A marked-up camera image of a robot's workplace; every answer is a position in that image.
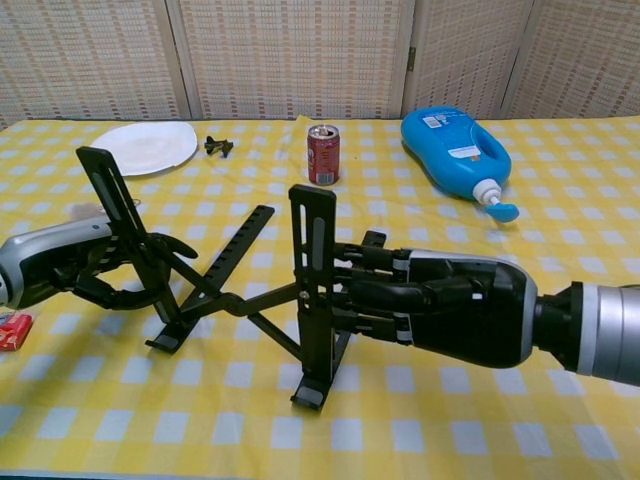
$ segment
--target woven screen panel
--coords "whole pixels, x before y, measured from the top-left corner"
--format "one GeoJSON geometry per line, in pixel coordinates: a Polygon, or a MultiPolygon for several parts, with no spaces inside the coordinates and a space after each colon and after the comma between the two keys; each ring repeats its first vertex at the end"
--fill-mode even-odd
{"type": "Polygon", "coordinates": [[[547,0],[510,117],[640,114],[640,2],[547,0]]]}
{"type": "Polygon", "coordinates": [[[0,0],[0,126],[179,117],[153,1],[0,0]]]}
{"type": "Polygon", "coordinates": [[[453,105],[476,118],[494,116],[530,7],[528,0],[430,1],[410,109],[453,105]]]}
{"type": "Polygon", "coordinates": [[[406,64],[413,1],[183,0],[180,7],[204,118],[400,113],[404,77],[396,85],[394,77],[406,64]]]}

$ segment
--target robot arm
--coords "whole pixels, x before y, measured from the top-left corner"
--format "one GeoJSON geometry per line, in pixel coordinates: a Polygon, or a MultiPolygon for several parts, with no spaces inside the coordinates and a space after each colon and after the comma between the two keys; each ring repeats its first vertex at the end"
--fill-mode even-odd
{"type": "Polygon", "coordinates": [[[348,288],[340,327],[491,368],[526,360],[535,345],[572,372],[640,385],[640,290],[574,282],[538,296],[529,274],[498,258],[337,244],[348,288]]]}

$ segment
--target blue plastic bottle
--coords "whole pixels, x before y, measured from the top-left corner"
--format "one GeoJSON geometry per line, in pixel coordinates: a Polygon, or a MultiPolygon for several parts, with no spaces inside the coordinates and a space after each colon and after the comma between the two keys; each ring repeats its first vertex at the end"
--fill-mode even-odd
{"type": "Polygon", "coordinates": [[[499,222],[518,217],[515,205],[500,203],[511,158],[469,115],[453,107],[416,110],[402,121],[402,138],[443,190],[477,200],[499,222]]]}

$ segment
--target soda can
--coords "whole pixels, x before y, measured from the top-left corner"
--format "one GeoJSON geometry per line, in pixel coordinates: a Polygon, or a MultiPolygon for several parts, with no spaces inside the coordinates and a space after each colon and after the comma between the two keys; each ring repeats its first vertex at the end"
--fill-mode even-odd
{"type": "Polygon", "coordinates": [[[340,178],[340,132],[333,125],[314,125],[307,135],[309,181],[331,185],[340,178]]]}

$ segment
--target yellow checkered tablecloth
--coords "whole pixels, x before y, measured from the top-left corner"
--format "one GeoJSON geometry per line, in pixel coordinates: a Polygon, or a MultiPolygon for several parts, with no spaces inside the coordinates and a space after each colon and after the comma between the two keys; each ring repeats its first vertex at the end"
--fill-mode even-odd
{"type": "MultiPolygon", "coordinates": [[[[289,283],[287,189],[306,182],[307,118],[194,122],[227,137],[161,175],[128,178],[149,230],[192,245],[204,271],[257,204],[276,214],[225,290],[289,283]]],[[[337,237],[367,229],[402,246],[497,255],[541,292],[573,280],[638,283],[640,118],[482,122],[507,148],[497,226],[443,196],[403,150],[398,121],[340,120],[337,237]]],[[[3,235],[67,219],[95,201],[74,150],[116,122],[23,121],[0,133],[3,235]]],[[[131,286],[131,269],[112,272],[131,286]]],[[[181,297],[188,293],[176,279],[181,297]]],[[[289,402],[299,365],[247,319],[200,321],[173,355],[144,340],[151,309],[107,312],[69,294],[35,309],[23,348],[0,356],[0,474],[293,478],[640,478],[640,389],[564,372],[546,353],[491,370],[357,338],[320,413],[289,402]]],[[[293,304],[269,317],[297,338],[293,304]]]]}

